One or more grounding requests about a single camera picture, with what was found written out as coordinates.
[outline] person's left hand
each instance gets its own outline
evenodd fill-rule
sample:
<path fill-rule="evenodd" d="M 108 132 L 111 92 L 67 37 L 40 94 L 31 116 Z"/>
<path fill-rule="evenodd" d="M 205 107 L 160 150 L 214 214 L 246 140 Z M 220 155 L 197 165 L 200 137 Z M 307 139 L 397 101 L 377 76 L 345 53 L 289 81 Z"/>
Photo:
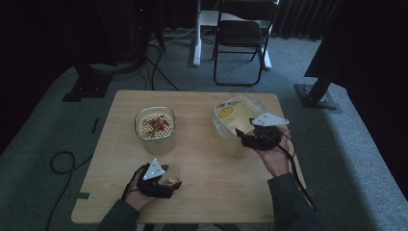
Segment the person's left hand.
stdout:
<path fill-rule="evenodd" d="M 139 212 L 148 204 L 157 199 L 156 197 L 149 197 L 147 195 L 144 195 L 138 190 L 137 183 L 142 172 L 143 172 L 142 170 L 139 171 L 139 173 L 133 179 L 132 186 L 129 188 L 129 191 L 127 192 L 125 198 L 125 202 L 127 202 L 129 205 L 131 205 Z"/>

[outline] vr controller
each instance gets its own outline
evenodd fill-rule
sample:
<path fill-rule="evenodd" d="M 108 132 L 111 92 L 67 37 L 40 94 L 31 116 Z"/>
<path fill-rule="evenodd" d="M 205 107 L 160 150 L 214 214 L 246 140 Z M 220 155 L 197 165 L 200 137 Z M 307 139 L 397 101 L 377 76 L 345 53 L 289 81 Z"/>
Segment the vr controller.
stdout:
<path fill-rule="evenodd" d="M 239 129 L 235 129 L 237 136 L 241 138 L 242 145 L 261 151 L 267 151 L 279 144 L 282 133 L 276 126 L 259 126 L 252 123 L 253 118 L 249 122 L 255 127 L 252 134 L 245 134 Z"/>

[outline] stand base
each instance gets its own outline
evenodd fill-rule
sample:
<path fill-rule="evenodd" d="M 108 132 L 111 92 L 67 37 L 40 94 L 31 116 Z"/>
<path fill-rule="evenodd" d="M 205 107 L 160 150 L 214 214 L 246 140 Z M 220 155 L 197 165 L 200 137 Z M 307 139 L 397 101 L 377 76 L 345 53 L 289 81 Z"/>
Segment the stand base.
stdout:
<path fill-rule="evenodd" d="M 95 73 L 98 81 L 92 89 L 83 89 L 81 77 L 78 78 L 70 93 L 66 93 L 63 102 L 80 102 L 82 98 L 103 98 L 112 80 L 112 75 Z"/>
<path fill-rule="evenodd" d="M 339 104 L 334 103 L 330 94 L 326 92 L 319 102 L 311 101 L 307 98 L 310 89 L 313 85 L 294 85 L 297 94 L 299 95 L 300 101 L 305 108 L 316 108 L 316 109 L 328 109 L 330 113 L 342 114 L 343 111 Z"/>

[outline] sleeve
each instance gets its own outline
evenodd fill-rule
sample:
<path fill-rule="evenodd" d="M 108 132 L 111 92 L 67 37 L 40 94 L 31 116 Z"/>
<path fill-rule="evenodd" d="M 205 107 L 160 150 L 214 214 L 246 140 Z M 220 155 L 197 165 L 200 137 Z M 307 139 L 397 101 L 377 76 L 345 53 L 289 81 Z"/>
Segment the sleeve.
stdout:
<path fill-rule="evenodd" d="M 118 200 L 109 213 L 102 219 L 97 231 L 136 230 L 136 220 L 140 212 L 123 200 Z"/>
<path fill-rule="evenodd" d="M 291 173 L 268 180 L 276 231 L 324 230 Z"/>

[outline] folding chair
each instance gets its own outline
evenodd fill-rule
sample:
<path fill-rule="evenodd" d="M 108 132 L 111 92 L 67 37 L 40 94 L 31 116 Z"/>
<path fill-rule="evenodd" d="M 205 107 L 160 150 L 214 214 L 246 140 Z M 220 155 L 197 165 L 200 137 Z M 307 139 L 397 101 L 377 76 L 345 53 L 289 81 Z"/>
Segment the folding chair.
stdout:
<path fill-rule="evenodd" d="M 216 40 L 213 51 L 214 81 L 223 86 L 255 86 L 261 80 L 263 63 L 268 47 L 269 31 L 278 15 L 278 5 L 273 0 L 220 0 Z M 254 52 L 219 51 L 218 47 L 253 47 Z M 253 83 L 225 83 L 217 79 L 218 53 L 252 54 L 252 62 L 260 49 L 263 49 L 258 79 Z"/>

